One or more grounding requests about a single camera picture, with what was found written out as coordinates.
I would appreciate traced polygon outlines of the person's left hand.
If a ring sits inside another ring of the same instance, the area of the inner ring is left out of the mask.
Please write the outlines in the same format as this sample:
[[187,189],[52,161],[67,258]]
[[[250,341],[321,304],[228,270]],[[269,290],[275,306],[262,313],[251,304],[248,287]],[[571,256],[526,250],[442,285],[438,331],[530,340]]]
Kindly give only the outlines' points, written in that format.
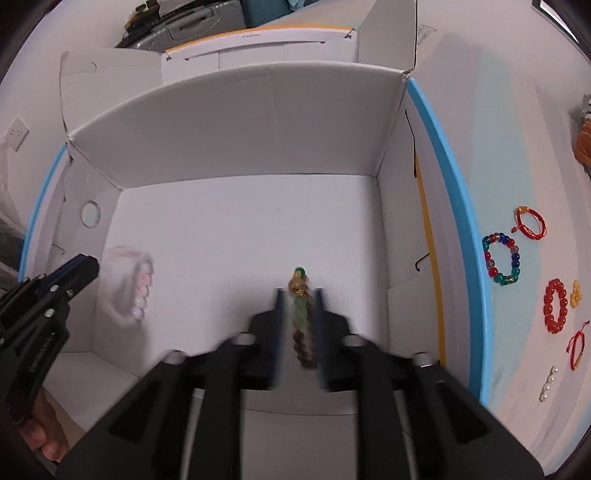
[[60,463],[69,451],[64,429],[44,388],[34,401],[30,418],[18,426],[18,431],[31,450],[39,450],[51,462]]

